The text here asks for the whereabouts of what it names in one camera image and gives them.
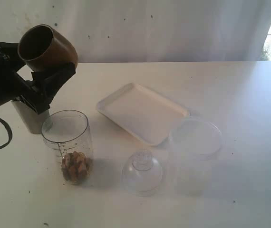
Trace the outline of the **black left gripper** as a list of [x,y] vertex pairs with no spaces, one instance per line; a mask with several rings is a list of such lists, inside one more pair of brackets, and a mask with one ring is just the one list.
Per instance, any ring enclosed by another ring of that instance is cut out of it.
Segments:
[[68,62],[56,68],[32,72],[34,81],[26,81],[18,74],[24,65],[18,55],[17,43],[0,42],[0,106],[19,98],[40,114],[50,108],[49,104],[57,92],[76,73],[75,65]]

